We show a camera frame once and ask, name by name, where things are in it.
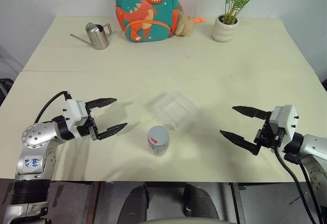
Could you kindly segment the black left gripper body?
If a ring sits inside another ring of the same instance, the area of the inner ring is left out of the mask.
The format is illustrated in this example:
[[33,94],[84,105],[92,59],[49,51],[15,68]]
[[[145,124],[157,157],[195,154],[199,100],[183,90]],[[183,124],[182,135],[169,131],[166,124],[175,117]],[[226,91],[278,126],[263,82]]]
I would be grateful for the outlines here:
[[100,140],[101,136],[98,133],[98,128],[95,123],[95,120],[91,116],[92,107],[89,107],[89,103],[85,103],[85,109],[87,112],[87,118],[84,122],[81,122],[80,125],[77,126],[77,131],[82,137],[86,135],[90,135],[92,140]]

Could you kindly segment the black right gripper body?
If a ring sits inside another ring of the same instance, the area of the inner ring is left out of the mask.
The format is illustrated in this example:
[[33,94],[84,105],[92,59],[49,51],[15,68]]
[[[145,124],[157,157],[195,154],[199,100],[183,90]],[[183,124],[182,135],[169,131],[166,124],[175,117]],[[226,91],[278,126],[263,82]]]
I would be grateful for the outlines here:
[[265,120],[262,129],[259,129],[255,136],[254,139],[255,146],[252,152],[253,155],[258,155],[259,150],[262,146],[272,149],[274,149],[275,146],[277,146],[277,148],[281,146],[282,140],[286,132],[284,128],[280,128],[280,127],[277,128],[276,132],[272,130],[272,127],[269,123],[269,118],[271,113],[272,113],[271,111],[259,110],[256,111],[253,115],[256,118]]

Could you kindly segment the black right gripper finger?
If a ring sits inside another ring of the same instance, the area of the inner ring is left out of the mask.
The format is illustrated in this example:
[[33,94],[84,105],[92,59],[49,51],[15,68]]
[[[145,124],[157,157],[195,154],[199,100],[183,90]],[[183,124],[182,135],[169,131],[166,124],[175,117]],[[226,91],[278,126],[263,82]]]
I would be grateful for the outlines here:
[[259,118],[259,119],[266,119],[268,117],[268,112],[263,111],[254,107],[249,106],[233,106],[232,109],[238,111],[239,113],[251,117],[251,118]]
[[246,149],[246,150],[250,151],[251,153],[254,153],[254,151],[255,151],[254,143],[250,143],[250,142],[246,141],[243,137],[241,137],[235,133],[232,133],[232,132],[220,130],[220,134],[222,136],[224,136],[225,138],[227,138],[229,141],[231,141],[233,144],[235,144],[239,147],[242,147],[243,149]]

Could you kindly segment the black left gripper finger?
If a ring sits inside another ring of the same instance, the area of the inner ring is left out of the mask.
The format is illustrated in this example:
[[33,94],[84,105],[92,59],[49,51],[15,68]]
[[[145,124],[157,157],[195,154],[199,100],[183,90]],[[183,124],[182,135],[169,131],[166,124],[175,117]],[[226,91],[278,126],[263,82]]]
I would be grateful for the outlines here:
[[116,98],[99,98],[85,103],[87,109],[101,108],[116,102]]
[[118,125],[112,126],[110,128],[107,128],[107,130],[105,132],[98,134],[98,140],[103,140],[105,138],[108,138],[110,136],[117,134],[119,131],[124,129],[127,125],[128,125],[128,123],[123,123],[123,124],[118,124]]

